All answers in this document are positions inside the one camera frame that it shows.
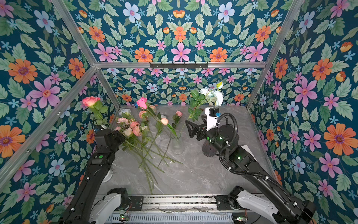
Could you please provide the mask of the clear glass vase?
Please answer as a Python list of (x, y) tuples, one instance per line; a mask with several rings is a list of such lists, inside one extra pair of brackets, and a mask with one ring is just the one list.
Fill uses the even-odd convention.
[(184, 142), (181, 134), (170, 134), (170, 147), (174, 154), (180, 155), (184, 152)]

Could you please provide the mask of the large pink peony bunch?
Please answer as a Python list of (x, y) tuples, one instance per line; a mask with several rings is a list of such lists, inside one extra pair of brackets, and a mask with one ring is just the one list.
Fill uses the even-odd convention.
[(134, 156), (138, 163), (138, 169), (145, 174), (150, 193), (158, 184), (154, 172), (164, 173), (162, 164), (179, 163), (168, 154), (169, 147), (159, 145), (161, 135), (170, 135), (167, 127), (155, 121), (151, 116), (144, 116), (140, 110), (139, 117), (135, 118), (130, 109), (123, 109), (116, 118), (115, 130), (122, 133), (126, 140), (123, 150)]

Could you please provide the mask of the white flower spray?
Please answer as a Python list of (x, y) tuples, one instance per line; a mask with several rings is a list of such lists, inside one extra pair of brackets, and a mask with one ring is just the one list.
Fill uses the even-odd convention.
[(214, 87), (203, 87), (199, 90), (191, 90), (187, 120), (193, 122), (198, 121), (205, 112), (205, 106), (221, 106), (223, 103), (222, 87), (223, 83), (220, 82)]

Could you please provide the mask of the coral pink rose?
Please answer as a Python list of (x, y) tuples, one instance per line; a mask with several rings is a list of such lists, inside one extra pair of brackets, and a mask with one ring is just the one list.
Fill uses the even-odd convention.
[(93, 115), (94, 124), (102, 129), (109, 126), (104, 115), (107, 114), (109, 107), (104, 105), (99, 97), (86, 97), (82, 101), (83, 106)]

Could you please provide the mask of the hot pink rose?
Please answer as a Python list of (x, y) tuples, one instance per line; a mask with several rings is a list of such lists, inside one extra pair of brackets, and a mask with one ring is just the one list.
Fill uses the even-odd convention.
[(166, 117), (165, 115), (162, 115), (160, 112), (156, 112), (156, 107), (154, 105), (151, 105), (148, 102), (147, 98), (141, 97), (137, 102), (136, 105), (138, 108), (140, 108), (142, 111), (144, 111), (144, 114), (142, 115), (142, 117), (146, 116), (151, 116), (154, 118), (155, 121), (159, 122), (160, 124), (161, 121), (161, 117)]

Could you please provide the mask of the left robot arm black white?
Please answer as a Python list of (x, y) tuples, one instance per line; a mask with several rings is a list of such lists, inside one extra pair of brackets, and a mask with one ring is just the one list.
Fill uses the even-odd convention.
[(96, 133), (95, 139), (97, 150), (90, 157), (84, 179), (60, 216), (59, 224), (104, 224), (116, 209), (126, 210), (130, 204), (126, 188), (115, 188), (94, 205), (98, 190), (115, 160), (115, 153), (126, 138), (117, 130), (103, 129)]

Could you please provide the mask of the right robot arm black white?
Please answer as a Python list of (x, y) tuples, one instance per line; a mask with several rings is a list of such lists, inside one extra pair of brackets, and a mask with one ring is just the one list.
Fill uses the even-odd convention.
[(243, 176), (264, 194), (263, 198), (257, 197), (236, 186), (228, 195), (231, 208), (251, 210), (273, 224), (313, 223), (315, 204), (289, 193), (262, 168), (247, 146), (238, 144), (240, 137), (235, 119), (232, 124), (226, 120), (224, 125), (216, 121), (209, 130), (207, 124), (197, 125), (187, 120), (189, 136), (196, 136), (199, 141), (206, 140), (209, 147), (216, 149), (214, 155), (228, 172)]

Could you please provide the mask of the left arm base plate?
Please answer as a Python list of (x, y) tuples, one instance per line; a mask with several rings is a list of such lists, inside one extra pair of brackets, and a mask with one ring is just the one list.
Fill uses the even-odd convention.
[(143, 196), (129, 196), (124, 200), (125, 211), (142, 211), (144, 204)]

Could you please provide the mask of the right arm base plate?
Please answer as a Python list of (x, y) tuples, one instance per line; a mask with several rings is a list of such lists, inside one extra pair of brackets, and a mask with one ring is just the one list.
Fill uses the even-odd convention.
[(239, 211), (245, 210), (243, 200), (249, 197), (249, 192), (243, 187), (235, 186), (228, 195), (214, 195), (217, 210), (219, 211)]

